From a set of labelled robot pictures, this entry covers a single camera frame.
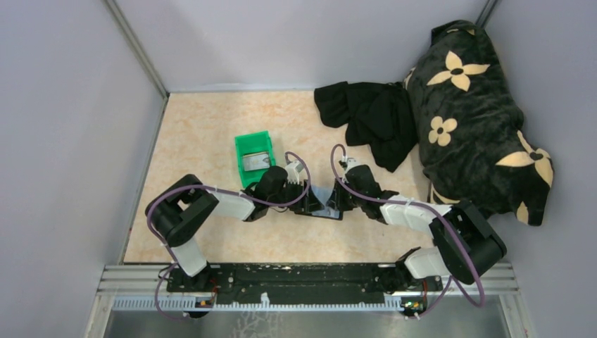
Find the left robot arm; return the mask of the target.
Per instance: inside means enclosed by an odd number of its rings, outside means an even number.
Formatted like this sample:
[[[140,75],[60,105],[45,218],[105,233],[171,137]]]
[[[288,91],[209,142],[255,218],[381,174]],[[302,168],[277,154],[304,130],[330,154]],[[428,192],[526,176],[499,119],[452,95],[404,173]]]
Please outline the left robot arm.
[[[294,161],[285,168],[268,168],[258,182],[232,192],[203,184],[188,174],[156,197],[145,209],[150,231],[166,245],[175,266],[184,272],[183,281],[195,292],[211,281],[207,258],[194,238],[212,215],[253,222],[271,208],[287,208],[298,214],[319,211],[309,179],[301,180],[302,165]]]

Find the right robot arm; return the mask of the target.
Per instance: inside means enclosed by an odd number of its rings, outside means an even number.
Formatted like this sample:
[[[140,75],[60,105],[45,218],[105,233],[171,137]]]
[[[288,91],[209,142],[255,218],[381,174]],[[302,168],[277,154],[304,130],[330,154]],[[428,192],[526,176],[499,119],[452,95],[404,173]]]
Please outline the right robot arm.
[[[372,220],[404,226],[432,238],[429,248],[416,247],[396,262],[396,280],[414,290],[427,277],[453,277],[474,284],[507,253],[506,245],[481,212],[468,201],[431,204],[383,190],[368,165],[353,158],[340,161],[343,175],[334,189],[342,211],[359,208]]]

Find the white credit card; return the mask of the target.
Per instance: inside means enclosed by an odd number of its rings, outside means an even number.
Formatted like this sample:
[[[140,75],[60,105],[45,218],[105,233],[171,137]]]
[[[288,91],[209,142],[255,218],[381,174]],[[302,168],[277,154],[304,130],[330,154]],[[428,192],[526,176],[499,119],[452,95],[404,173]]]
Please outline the white credit card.
[[[241,157],[243,171],[257,171],[271,166],[270,153],[268,151],[245,154]]]

